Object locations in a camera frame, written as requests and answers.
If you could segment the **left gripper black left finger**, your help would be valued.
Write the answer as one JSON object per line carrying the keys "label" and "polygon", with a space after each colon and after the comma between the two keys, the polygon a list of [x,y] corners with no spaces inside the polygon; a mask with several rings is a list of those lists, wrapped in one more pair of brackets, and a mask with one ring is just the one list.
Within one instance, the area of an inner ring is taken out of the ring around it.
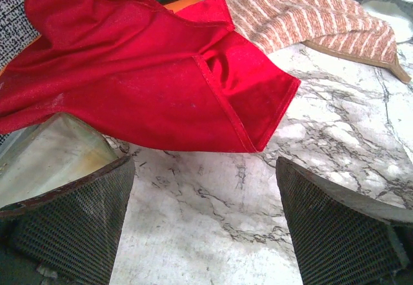
{"label": "left gripper black left finger", "polygon": [[62,283],[108,284],[135,170],[124,156],[1,208],[1,284],[40,284],[39,266]]}

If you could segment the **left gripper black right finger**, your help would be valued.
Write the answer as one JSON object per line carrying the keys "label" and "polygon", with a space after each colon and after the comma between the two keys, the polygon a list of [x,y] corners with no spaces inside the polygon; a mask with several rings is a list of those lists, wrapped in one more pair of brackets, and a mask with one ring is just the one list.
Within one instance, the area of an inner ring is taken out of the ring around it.
{"label": "left gripper black right finger", "polygon": [[279,157],[277,185],[304,284],[412,284],[412,210]]}

